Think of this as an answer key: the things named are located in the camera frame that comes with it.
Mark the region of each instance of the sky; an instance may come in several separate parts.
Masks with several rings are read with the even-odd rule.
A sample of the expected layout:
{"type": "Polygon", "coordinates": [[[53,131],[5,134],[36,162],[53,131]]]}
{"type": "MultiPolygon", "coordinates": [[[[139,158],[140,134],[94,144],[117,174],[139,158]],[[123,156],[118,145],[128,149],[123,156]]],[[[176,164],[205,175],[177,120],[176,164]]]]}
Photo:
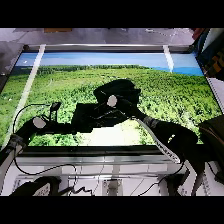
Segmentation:
{"type": "MultiPolygon", "coordinates": [[[[32,66],[37,53],[22,53],[16,66],[32,66]]],[[[193,54],[171,54],[174,67],[198,67],[193,54]]],[[[168,69],[163,53],[44,53],[40,65],[138,64],[168,69]]]]}

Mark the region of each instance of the green grass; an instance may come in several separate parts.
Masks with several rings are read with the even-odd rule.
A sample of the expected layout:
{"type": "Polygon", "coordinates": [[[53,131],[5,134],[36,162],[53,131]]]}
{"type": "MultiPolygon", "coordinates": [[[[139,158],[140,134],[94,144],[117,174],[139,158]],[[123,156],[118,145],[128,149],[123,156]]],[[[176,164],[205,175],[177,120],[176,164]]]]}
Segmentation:
{"type": "MultiPolygon", "coordinates": [[[[12,120],[29,72],[20,69],[10,77],[0,95],[0,145],[12,120]]],[[[59,122],[70,122],[77,103],[96,103],[93,90],[115,79],[128,78],[141,89],[138,107],[146,114],[179,123],[199,135],[197,124],[221,114],[207,81],[202,76],[186,76],[142,66],[41,66],[26,105],[62,102],[59,122]]],[[[33,116],[48,113],[48,108],[27,109],[18,127],[33,116]]],[[[140,133],[139,144],[154,144],[149,134],[134,121],[129,126],[140,133]]],[[[36,136],[30,145],[80,145],[85,134],[36,136]]]]}

